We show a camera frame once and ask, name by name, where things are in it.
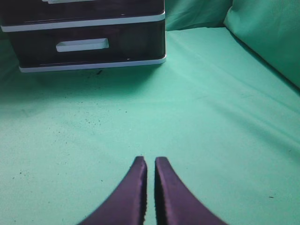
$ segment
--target green sheet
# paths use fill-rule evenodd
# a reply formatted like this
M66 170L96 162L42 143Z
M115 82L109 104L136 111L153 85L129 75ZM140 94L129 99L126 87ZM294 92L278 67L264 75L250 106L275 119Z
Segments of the green sheet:
M135 156L167 156L232 225L300 223L300 94L226 28L167 33L167 62L21 74L0 42L0 224L75 225Z
M234 0L225 24L300 88L299 0Z
M233 0L166 0L166 29L224 26L223 21L232 3Z

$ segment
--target white drawer trim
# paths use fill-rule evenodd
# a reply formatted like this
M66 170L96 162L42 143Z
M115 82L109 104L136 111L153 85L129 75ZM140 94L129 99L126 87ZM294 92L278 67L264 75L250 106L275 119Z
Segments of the white drawer trim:
M116 24L127 24L127 23L146 23L146 22L157 22L164 19L165 19L165 12L159 15L149 15L149 16L113 18L113 19L102 19L102 20L38 23L38 24L17 25L17 26L1 26L1 28L3 32L17 32L17 31L30 31L30 30L62 29L62 28L71 28L71 27L116 25Z
M143 60L143 61L127 61L127 62L109 62L109 63L94 63L94 64L78 64L68 66L53 66L53 67L33 67L33 68L20 68L23 73L32 72L49 72L49 71L62 71L62 70L75 70L75 69L96 69L96 68L112 68L112 67L131 67L131 66L145 66L162 64L166 61L166 56L158 60Z

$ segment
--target drawer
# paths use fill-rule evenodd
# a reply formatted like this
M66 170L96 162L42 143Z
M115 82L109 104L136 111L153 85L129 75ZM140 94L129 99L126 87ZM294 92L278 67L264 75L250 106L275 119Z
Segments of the drawer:
M157 16L164 0L1 0L2 29L30 24Z
M165 56L164 20L8 35L21 68L70 69L74 65L159 60Z

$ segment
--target white handle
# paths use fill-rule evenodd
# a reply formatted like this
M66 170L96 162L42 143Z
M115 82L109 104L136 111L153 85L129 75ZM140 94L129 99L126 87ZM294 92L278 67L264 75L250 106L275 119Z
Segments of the white handle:
M107 38L88 39L79 41L62 41L56 45L56 50L62 52L85 51L109 48Z
M69 2L78 2L78 1L95 1L95 0L42 0L47 1L49 4L57 4L57 3L69 3Z

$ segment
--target green pillow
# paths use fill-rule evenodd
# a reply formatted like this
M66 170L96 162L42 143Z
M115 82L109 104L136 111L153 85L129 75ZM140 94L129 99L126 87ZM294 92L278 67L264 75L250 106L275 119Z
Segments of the green pillow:
M224 27L233 0L165 0L166 30Z
M225 25L300 87L300 0L233 0Z

